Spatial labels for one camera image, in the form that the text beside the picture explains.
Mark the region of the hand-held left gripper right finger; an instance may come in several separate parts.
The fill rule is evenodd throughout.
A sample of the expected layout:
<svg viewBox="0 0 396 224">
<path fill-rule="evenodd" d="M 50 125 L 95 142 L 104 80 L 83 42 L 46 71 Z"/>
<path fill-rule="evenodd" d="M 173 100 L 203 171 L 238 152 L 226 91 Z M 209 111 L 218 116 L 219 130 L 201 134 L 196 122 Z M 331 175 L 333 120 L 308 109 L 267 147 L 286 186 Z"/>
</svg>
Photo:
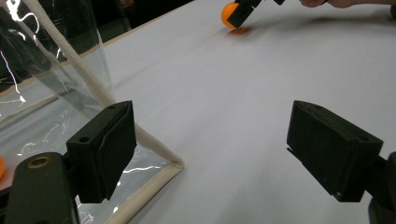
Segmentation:
<svg viewBox="0 0 396 224">
<path fill-rule="evenodd" d="M 383 141 L 323 106 L 294 101 L 287 144 L 337 201 L 357 203 L 366 167 L 379 155 Z"/>
</svg>

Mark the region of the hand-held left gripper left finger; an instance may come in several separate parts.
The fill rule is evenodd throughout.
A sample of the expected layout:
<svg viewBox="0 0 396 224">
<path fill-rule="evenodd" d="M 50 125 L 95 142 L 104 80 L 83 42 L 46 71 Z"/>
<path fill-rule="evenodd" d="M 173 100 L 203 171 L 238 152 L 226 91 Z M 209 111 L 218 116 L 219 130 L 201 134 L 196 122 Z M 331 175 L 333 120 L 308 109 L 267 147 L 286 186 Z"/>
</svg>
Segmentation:
<svg viewBox="0 0 396 224">
<path fill-rule="evenodd" d="M 133 102 L 106 107 L 67 142 L 67 154 L 78 167 L 82 203 L 109 200 L 137 146 Z"/>
</svg>

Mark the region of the transparent bag with beige trim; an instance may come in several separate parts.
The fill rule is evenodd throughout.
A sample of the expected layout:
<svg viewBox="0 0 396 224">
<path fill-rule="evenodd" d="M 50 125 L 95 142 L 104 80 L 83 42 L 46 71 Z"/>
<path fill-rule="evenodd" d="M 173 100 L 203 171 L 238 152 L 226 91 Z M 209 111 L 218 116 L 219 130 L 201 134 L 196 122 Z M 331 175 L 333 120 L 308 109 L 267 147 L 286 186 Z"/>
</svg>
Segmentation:
<svg viewBox="0 0 396 224">
<path fill-rule="evenodd" d="M 111 198 L 80 201 L 66 142 L 117 103 L 90 0 L 0 0 L 0 224 L 129 224 L 183 170 L 134 119 Z"/>
</svg>

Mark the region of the orange ball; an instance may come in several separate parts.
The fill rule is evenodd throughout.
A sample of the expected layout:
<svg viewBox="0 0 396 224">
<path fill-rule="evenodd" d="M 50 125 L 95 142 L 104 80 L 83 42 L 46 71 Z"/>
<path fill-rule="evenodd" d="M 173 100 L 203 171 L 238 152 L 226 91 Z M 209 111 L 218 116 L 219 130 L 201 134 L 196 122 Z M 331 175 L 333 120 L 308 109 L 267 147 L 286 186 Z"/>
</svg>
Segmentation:
<svg viewBox="0 0 396 224">
<path fill-rule="evenodd" d="M 241 8 L 240 3 L 232 2 L 227 4 L 221 11 L 222 23 L 231 29 L 239 28 L 242 25 L 242 19 L 244 17 L 244 11 Z"/>
</svg>

